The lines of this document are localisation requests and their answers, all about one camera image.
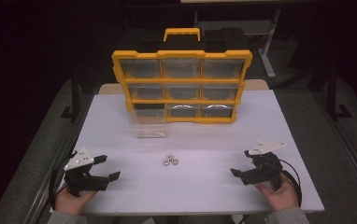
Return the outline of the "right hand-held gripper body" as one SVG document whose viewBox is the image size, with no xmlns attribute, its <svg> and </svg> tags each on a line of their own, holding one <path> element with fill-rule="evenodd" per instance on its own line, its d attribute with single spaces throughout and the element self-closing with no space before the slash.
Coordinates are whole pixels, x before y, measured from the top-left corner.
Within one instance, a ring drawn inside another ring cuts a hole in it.
<svg viewBox="0 0 357 224">
<path fill-rule="evenodd" d="M 286 146 L 285 142 L 258 140 L 251 149 L 248 149 L 254 155 L 250 159 L 255 168 L 242 173 L 242 182 L 245 185 L 253 185 L 271 181 L 273 190 L 279 189 L 281 186 L 279 174 L 282 171 L 282 165 L 273 151 Z"/>
</svg>

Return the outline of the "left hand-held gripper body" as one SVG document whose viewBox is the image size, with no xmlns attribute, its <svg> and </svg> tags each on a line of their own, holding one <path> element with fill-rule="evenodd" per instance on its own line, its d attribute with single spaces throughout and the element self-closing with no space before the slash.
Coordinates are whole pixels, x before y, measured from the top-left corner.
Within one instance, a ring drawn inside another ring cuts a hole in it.
<svg viewBox="0 0 357 224">
<path fill-rule="evenodd" d="M 80 151 L 76 151 L 74 156 L 69 159 L 64 166 L 64 181 L 70 189 L 70 193 L 74 196 L 79 196 L 81 191 L 104 191 L 108 184 L 108 177 L 94 176 L 90 174 L 94 156 L 84 147 Z"/>
</svg>

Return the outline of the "single clear plastic drawer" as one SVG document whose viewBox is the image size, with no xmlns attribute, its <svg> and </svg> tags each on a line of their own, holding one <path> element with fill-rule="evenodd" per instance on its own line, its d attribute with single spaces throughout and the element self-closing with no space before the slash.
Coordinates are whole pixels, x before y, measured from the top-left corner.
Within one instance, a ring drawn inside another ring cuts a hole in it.
<svg viewBox="0 0 357 224">
<path fill-rule="evenodd" d="M 135 110 L 129 127 L 136 138 L 164 138 L 164 111 Z"/>
</svg>

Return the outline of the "person's left hand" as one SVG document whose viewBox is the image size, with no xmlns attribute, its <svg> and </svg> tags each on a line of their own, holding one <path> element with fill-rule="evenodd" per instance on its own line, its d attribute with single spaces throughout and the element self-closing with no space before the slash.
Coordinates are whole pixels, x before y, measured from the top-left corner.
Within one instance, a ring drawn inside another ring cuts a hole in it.
<svg viewBox="0 0 357 224">
<path fill-rule="evenodd" d="M 80 215 L 85 205 L 96 194 L 96 191 L 81 191 L 79 196 L 74 196 L 70 193 L 69 187 L 64 187 L 55 197 L 55 211 L 69 215 Z"/>
</svg>

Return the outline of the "person's right hand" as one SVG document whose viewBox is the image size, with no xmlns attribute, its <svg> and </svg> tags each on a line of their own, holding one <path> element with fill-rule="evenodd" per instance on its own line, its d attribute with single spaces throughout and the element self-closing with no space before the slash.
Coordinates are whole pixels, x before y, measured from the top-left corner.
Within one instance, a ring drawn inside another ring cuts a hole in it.
<svg viewBox="0 0 357 224">
<path fill-rule="evenodd" d="M 279 176 L 281 180 L 279 189 L 269 189 L 263 183 L 254 184 L 254 187 L 261 192 L 274 211 L 297 207 L 299 202 L 293 183 L 286 175 Z"/>
</svg>

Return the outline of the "black metal stand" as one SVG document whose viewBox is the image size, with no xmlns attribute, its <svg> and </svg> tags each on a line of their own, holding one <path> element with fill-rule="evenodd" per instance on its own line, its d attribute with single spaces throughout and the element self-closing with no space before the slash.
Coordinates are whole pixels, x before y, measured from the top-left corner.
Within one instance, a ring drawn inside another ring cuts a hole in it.
<svg viewBox="0 0 357 224">
<path fill-rule="evenodd" d="M 336 103 L 336 87 L 337 87 L 337 72 L 332 64 L 327 83 L 327 112 L 333 121 L 338 121 L 343 118 L 350 118 L 351 114 L 344 105 Z"/>
<path fill-rule="evenodd" d="M 61 115 L 63 119 L 70 119 L 74 122 L 79 115 L 79 81 L 77 73 L 71 76 L 71 106 L 66 106 Z"/>
</svg>

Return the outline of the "white metal stand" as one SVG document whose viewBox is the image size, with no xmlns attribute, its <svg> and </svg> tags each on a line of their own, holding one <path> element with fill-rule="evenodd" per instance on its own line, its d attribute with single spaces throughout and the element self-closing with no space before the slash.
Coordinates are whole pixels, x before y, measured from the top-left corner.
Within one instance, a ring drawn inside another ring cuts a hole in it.
<svg viewBox="0 0 357 224">
<path fill-rule="evenodd" d="M 266 72 L 267 77 L 270 79 L 274 79 L 276 77 L 276 74 L 274 72 L 270 60 L 268 59 L 268 51 L 271 46 L 275 30 L 278 26 L 278 19 L 280 16 L 280 12 L 281 12 L 280 8 L 277 8 L 275 10 L 274 16 L 269 23 L 268 30 L 266 33 L 266 42 L 264 43 L 264 46 L 262 48 L 258 48 L 258 53 L 260 55 L 264 70 Z"/>
</svg>

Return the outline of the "yellow black organizer cabinet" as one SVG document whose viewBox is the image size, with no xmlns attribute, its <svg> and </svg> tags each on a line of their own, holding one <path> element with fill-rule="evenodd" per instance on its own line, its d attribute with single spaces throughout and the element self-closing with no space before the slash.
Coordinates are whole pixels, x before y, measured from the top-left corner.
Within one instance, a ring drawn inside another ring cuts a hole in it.
<svg viewBox="0 0 357 224">
<path fill-rule="evenodd" d="M 232 123 L 252 62 L 240 28 L 129 29 L 111 56 L 131 114 Z"/>
</svg>

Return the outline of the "grid of clear cabinet drawers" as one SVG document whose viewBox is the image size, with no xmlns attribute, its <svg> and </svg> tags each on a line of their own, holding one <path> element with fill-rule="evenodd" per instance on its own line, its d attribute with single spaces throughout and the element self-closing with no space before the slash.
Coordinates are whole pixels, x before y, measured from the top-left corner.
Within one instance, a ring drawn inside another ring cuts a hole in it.
<svg viewBox="0 0 357 224">
<path fill-rule="evenodd" d="M 228 123 L 244 87 L 243 59 L 122 60 L 126 106 L 163 110 L 167 121 Z"/>
</svg>

